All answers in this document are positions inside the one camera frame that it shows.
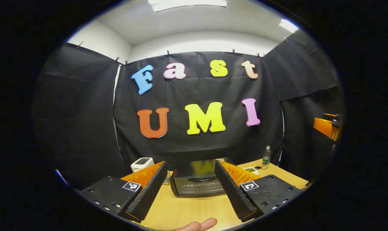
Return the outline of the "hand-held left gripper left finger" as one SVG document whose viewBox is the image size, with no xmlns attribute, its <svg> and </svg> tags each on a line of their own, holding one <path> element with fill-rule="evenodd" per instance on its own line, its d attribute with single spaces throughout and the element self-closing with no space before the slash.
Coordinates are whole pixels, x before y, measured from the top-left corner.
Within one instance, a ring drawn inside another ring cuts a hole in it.
<svg viewBox="0 0 388 231">
<path fill-rule="evenodd" d="M 146 218 L 167 173 L 167 162 L 162 161 L 121 178 L 103 177 L 75 191 L 105 212 L 140 223 Z"/>
</svg>

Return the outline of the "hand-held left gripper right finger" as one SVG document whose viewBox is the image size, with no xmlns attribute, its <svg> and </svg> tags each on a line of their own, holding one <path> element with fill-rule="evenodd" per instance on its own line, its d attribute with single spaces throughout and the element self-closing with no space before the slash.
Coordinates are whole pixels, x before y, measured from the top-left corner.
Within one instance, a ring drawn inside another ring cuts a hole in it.
<svg viewBox="0 0 388 231">
<path fill-rule="evenodd" d="M 276 175 L 260 177 L 226 161 L 217 160 L 214 172 L 242 222 L 267 216 L 303 193 Z"/>
</svg>

